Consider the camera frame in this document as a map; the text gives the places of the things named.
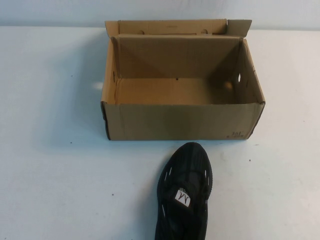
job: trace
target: black sneaker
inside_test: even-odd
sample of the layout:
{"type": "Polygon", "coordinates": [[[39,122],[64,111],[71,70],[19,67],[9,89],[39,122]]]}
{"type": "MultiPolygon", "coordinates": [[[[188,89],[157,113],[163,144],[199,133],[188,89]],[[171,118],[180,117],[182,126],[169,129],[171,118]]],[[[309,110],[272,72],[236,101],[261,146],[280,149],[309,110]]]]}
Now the black sneaker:
{"type": "Polygon", "coordinates": [[[155,240],[204,240],[212,169],[206,151],[195,142],[181,146],[165,165],[157,186],[155,240]]]}

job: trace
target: open cardboard box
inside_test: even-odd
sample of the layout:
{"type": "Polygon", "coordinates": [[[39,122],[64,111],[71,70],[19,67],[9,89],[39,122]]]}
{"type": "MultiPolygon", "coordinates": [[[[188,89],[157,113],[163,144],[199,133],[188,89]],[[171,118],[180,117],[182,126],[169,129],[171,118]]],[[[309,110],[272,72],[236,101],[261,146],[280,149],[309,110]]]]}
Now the open cardboard box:
{"type": "Polygon", "coordinates": [[[247,139],[265,106],[251,20],[107,21],[110,140],[247,139]]]}

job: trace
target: white table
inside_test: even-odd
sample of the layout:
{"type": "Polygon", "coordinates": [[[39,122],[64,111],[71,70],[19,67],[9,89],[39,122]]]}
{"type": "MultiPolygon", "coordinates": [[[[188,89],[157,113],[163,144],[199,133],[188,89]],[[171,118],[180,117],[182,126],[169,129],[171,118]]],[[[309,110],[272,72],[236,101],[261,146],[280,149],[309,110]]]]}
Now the white table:
{"type": "MultiPolygon", "coordinates": [[[[320,32],[252,30],[266,107],[247,141],[200,141],[207,240],[320,239],[320,32]]],[[[108,141],[104,28],[0,27],[0,240],[152,240],[184,142],[108,141]]]]}

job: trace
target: white label on shoe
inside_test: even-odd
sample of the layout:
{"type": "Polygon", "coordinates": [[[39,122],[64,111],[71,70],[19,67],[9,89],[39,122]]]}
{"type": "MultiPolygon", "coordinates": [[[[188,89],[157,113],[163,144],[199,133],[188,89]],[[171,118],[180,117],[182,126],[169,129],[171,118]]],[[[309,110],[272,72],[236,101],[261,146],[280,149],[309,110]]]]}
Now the white label on shoe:
{"type": "Polygon", "coordinates": [[[185,192],[178,190],[176,193],[175,199],[178,200],[180,203],[185,205],[186,207],[189,207],[190,205],[190,197],[185,192]]]}

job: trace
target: white wall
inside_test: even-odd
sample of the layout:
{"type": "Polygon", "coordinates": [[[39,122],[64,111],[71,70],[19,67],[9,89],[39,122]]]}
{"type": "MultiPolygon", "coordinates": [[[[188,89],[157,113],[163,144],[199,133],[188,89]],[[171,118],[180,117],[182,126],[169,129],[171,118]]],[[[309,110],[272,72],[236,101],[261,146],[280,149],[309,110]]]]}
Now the white wall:
{"type": "Polygon", "coordinates": [[[102,27],[104,20],[203,18],[320,30],[320,0],[0,0],[0,25],[102,27]]]}

